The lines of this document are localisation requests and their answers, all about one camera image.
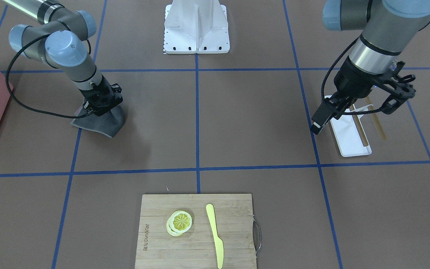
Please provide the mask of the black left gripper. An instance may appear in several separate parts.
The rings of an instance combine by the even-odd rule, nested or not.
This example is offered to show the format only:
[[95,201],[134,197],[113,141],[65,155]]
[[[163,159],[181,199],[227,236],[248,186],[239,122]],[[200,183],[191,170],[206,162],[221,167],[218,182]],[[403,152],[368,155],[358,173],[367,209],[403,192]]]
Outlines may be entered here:
[[[311,132],[318,135],[331,119],[338,120],[343,115],[364,115],[378,112],[392,114],[406,100],[413,98],[416,94],[416,90],[411,84],[416,76],[413,74],[399,76],[404,65],[405,63],[400,61],[394,70],[388,69],[382,74],[369,74],[357,68],[350,60],[345,60],[333,79],[336,92],[331,97],[326,97],[324,91],[327,75],[321,84],[321,105],[312,116]],[[389,93],[379,108],[367,112],[347,112],[347,109],[358,99],[368,97],[375,87]]]

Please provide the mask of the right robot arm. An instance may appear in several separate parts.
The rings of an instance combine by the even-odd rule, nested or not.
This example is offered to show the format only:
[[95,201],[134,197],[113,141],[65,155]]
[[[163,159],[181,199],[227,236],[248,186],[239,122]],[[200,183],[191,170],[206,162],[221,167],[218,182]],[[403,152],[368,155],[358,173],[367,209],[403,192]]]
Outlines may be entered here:
[[85,98],[82,117],[102,116],[123,98],[118,84],[109,84],[85,46],[97,24],[84,10],[70,11],[56,0],[7,0],[14,9],[37,20],[39,26],[17,25],[9,43],[17,56],[62,70]]

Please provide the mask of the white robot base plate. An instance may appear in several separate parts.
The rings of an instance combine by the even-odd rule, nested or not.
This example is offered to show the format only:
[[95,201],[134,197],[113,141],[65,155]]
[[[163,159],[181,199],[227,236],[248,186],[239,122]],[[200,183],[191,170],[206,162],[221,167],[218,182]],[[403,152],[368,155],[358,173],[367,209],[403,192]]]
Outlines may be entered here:
[[228,27],[203,30],[201,22],[196,17],[196,21],[189,24],[188,32],[182,27],[165,26],[163,53],[229,53],[231,47]]

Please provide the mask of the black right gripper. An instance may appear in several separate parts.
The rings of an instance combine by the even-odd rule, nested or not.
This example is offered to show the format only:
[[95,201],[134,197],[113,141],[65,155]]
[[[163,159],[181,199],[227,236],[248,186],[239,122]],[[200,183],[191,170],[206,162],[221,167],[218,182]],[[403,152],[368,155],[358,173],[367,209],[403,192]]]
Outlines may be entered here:
[[119,84],[101,83],[92,90],[82,91],[85,102],[82,105],[84,115],[102,116],[123,102],[122,88]]

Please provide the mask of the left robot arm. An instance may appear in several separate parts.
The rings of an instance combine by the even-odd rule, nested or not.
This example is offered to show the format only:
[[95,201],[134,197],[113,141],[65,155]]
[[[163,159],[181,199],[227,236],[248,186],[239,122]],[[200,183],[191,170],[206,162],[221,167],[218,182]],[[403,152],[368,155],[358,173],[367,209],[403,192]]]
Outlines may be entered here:
[[348,56],[333,79],[336,92],[328,98],[324,78],[321,105],[312,116],[312,133],[320,133],[331,119],[355,115],[346,110],[368,97],[373,87],[389,93],[374,114],[392,114],[415,96],[411,82],[416,77],[399,76],[404,62],[397,57],[417,32],[430,25],[430,0],[328,0],[323,21],[328,30],[362,33],[343,51],[342,56]]

